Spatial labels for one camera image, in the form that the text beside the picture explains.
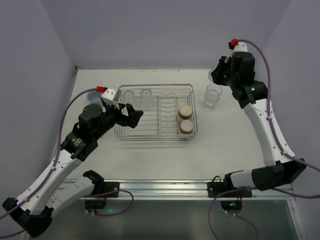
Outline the cream brown cup rear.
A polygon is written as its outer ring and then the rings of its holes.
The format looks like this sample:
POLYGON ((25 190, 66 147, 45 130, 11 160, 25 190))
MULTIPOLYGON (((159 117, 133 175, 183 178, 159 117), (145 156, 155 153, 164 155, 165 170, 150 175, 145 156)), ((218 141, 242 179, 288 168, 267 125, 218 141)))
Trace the cream brown cup rear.
POLYGON ((189 120, 193 114, 193 109, 189 105, 183 105, 179 108, 176 119, 179 123, 189 120))

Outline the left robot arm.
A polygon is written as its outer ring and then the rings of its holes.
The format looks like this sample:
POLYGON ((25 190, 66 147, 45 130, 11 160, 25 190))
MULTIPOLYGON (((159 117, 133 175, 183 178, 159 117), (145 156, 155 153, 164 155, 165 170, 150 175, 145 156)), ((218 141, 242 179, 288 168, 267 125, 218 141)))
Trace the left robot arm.
POLYGON ((39 237, 62 209, 84 196, 103 193, 104 178, 93 170, 86 171, 70 188, 55 192, 98 147, 99 138, 114 125, 134 129, 143 114, 129 103, 121 103, 119 107, 87 105, 52 163, 25 192, 17 198, 7 198, 2 207, 32 238, 39 237))

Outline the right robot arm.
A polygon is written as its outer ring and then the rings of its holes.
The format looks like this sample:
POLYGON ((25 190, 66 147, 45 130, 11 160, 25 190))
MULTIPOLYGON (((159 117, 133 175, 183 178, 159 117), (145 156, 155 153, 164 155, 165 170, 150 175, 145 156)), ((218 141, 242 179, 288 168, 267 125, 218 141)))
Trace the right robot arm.
POLYGON ((210 74, 213 83, 228 86, 232 96, 250 120, 259 141, 264 166, 227 173, 223 179, 225 191, 256 187, 265 191, 291 184, 306 169, 304 159, 294 161, 287 157, 294 152, 286 145, 272 111, 267 110, 268 89, 255 80, 255 58, 250 52, 238 51, 222 56, 210 74))

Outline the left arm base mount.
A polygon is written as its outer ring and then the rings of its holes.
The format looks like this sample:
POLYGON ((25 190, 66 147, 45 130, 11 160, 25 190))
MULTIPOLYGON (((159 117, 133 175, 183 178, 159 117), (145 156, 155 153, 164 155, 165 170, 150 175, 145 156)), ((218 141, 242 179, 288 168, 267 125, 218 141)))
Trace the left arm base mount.
MULTIPOLYGON (((93 170, 86 171, 82 176, 89 178, 94 185, 93 191, 90 195, 109 193, 120 188, 120 183, 118 181, 105 182, 104 178, 93 170)), ((108 196, 100 196, 98 200, 85 200, 84 207, 88 211, 94 211, 94 213, 97 213, 97 210, 105 208, 107 204, 107 197, 117 198, 118 195, 119 194, 116 192, 108 196)))

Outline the clear glass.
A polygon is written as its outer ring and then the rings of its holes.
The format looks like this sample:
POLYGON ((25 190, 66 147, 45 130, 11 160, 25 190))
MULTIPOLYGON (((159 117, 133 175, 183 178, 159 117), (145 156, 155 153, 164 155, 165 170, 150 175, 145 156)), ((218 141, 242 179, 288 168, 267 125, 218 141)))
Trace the clear glass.
POLYGON ((210 102, 217 102, 220 100, 222 93, 222 87, 212 83, 206 87, 205 98, 210 102))
POLYGON ((122 101, 124 104, 131 104, 132 106, 136 106, 138 104, 135 93, 130 89, 122 92, 122 101))
POLYGON ((217 78, 217 71, 216 69, 212 69, 208 73, 208 79, 212 82, 215 83, 217 78))
POLYGON ((220 99, 220 96, 211 96, 205 94, 203 100, 203 107, 206 110, 212 110, 215 107, 215 105, 220 101, 220 99))
POLYGON ((150 88, 140 90, 140 104, 144 110, 151 110, 154 105, 153 93, 150 88))

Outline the cream brown cup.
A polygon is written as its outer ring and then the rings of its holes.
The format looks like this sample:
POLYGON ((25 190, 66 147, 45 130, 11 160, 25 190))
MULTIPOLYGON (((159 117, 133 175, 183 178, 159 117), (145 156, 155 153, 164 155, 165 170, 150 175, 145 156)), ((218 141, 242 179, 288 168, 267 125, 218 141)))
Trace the cream brown cup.
POLYGON ((185 119, 180 123, 178 133, 182 135, 189 135, 193 133, 193 130, 193 122, 189 119, 185 119))
POLYGON ((179 123, 189 120, 193 114, 193 109, 189 105, 183 105, 179 108, 176 119, 179 123))

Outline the aluminium mounting rail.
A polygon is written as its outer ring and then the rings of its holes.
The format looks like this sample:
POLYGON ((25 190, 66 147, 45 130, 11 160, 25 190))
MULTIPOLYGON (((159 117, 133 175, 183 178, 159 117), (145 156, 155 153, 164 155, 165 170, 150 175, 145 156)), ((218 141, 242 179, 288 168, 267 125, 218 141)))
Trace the aluminium mounting rail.
MULTIPOLYGON (((110 180, 119 182, 120 189, 131 192, 134 200, 166 200, 166 201, 206 201, 209 197, 207 183, 210 180, 110 180)), ((58 190, 63 190, 75 183, 75 179, 65 180, 58 190)), ((243 200, 295 200, 293 196, 274 190, 252 190, 252 197, 243 200)))

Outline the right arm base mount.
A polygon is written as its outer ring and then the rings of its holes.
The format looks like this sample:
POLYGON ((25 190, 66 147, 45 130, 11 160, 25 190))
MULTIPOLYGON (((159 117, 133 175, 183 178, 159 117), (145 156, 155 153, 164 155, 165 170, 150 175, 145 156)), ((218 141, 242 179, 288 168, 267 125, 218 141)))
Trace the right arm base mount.
MULTIPOLYGON (((209 198, 215 198, 218 194, 236 189, 228 179, 221 179, 218 175, 216 175, 211 181, 207 182, 206 185, 209 198)), ((238 214, 243 208, 243 199, 252 197, 253 194, 250 189, 244 191, 237 190, 222 195, 221 198, 226 198, 226 200, 222 200, 220 205, 224 211, 232 214, 238 214)))

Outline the light blue footed cup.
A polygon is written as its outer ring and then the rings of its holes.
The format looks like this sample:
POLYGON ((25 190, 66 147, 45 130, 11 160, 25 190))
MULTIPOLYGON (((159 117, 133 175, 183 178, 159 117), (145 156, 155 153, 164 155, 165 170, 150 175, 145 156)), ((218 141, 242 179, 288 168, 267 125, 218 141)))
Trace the light blue footed cup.
POLYGON ((90 104, 97 104, 99 106, 102 106, 101 95, 102 93, 100 92, 90 91, 86 94, 86 99, 90 104))

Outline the cream brown cup front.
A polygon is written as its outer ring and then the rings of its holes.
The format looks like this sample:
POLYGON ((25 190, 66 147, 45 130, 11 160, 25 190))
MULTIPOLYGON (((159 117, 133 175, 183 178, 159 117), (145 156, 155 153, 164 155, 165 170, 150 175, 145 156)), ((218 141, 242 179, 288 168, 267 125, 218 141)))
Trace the cream brown cup front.
POLYGON ((189 135, 193 133, 193 130, 193 122, 189 119, 185 119, 180 123, 178 133, 182 135, 189 135))

